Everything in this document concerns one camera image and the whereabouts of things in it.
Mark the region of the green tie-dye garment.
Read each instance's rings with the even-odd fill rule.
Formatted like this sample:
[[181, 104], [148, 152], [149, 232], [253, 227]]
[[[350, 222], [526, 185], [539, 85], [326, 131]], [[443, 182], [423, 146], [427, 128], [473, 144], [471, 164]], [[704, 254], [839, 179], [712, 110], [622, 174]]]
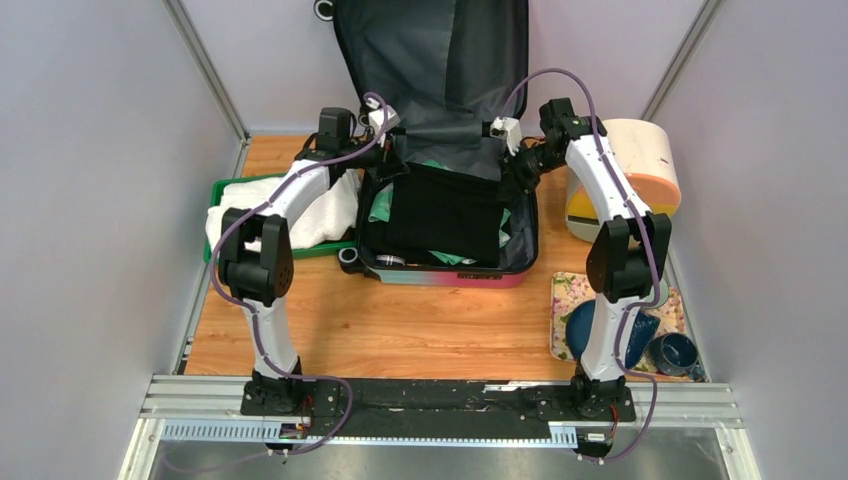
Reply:
[[[450, 171], [454, 171], [435, 160], [428, 160], [421, 165], [434, 166], [436, 168], [443, 168]], [[372, 200], [371, 206], [369, 207], [369, 212], [366, 215], [367, 222], [388, 222], [389, 220], [389, 209], [392, 200], [392, 192], [393, 192], [393, 181], [391, 180], [386, 186], [380, 188], [378, 192], [375, 194], [374, 199]], [[504, 252], [505, 247], [508, 245], [510, 240], [512, 239], [511, 235], [511, 211], [504, 207], [504, 216], [501, 222], [500, 228], [500, 255]], [[417, 264], [437, 264], [437, 265], [478, 265], [482, 267], [496, 267], [498, 263], [494, 266], [483, 265], [475, 260], [459, 257], [456, 255], [443, 254], [440, 252], [432, 251], [428, 254], [418, 255], [416, 253], [406, 253], [398, 247], [392, 247], [391, 255], [396, 255], [404, 258], [409, 263], [417, 263]]]

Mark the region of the white cloth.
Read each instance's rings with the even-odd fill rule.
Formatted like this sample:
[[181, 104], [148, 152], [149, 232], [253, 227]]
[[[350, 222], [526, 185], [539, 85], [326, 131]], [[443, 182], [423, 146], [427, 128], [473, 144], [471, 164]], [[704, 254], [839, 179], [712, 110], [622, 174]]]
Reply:
[[[221, 235], [222, 217], [229, 208], [251, 209], [266, 200], [282, 182], [282, 176], [250, 177], [245, 182], [225, 185], [218, 200], [207, 210], [205, 232], [210, 248]], [[313, 201], [291, 226], [293, 249], [307, 249], [326, 241], [340, 240], [355, 226], [361, 182], [355, 171], [347, 171], [330, 190]]]

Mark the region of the black t-shirt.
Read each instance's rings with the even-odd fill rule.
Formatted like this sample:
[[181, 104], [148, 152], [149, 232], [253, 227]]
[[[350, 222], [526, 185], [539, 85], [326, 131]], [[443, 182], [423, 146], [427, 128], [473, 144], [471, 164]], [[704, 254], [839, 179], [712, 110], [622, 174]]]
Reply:
[[494, 266], [503, 216], [496, 181], [413, 164], [393, 181], [384, 240], [406, 253], [435, 251]]

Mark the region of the black clothing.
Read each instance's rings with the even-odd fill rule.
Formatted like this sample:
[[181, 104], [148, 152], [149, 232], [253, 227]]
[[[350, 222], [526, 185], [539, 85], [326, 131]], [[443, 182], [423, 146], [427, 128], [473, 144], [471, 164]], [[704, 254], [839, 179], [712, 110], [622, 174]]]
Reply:
[[365, 225], [362, 245], [374, 258], [392, 254], [392, 247], [386, 242], [386, 228], [386, 222], [367, 222]]

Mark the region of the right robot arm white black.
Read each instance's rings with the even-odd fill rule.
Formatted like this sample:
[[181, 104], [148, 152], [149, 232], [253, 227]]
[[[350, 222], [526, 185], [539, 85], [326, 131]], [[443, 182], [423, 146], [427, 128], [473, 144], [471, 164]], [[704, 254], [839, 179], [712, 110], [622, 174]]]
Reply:
[[540, 118], [544, 138], [533, 147], [523, 145], [517, 119], [493, 121], [491, 133], [507, 148], [499, 194], [526, 196], [542, 175], [566, 166], [595, 210], [599, 231], [586, 260], [595, 307], [569, 398], [578, 416], [593, 419], [625, 399], [627, 344], [638, 311], [658, 301], [671, 219], [653, 212], [636, 193], [595, 115], [579, 117], [570, 100], [561, 98], [544, 104]]

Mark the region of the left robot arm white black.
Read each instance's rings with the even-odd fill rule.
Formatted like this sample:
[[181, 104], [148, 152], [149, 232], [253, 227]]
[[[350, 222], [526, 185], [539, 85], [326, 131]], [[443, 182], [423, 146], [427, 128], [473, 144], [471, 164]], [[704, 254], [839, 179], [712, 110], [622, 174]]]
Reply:
[[267, 400], [283, 415], [304, 405], [307, 377], [293, 346], [286, 316], [286, 295], [293, 283], [292, 226], [348, 170], [385, 161], [389, 131], [399, 123], [390, 106], [371, 104], [367, 141], [356, 141], [353, 115], [343, 108], [322, 110], [318, 132], [295, 157], [289, 171], [266, 199], [251, 209], [230, 208], [222, 217], [213, 248], [218, 278], [214, 285], [240, 306], [249, 321], [255, 363], [245, 395]]

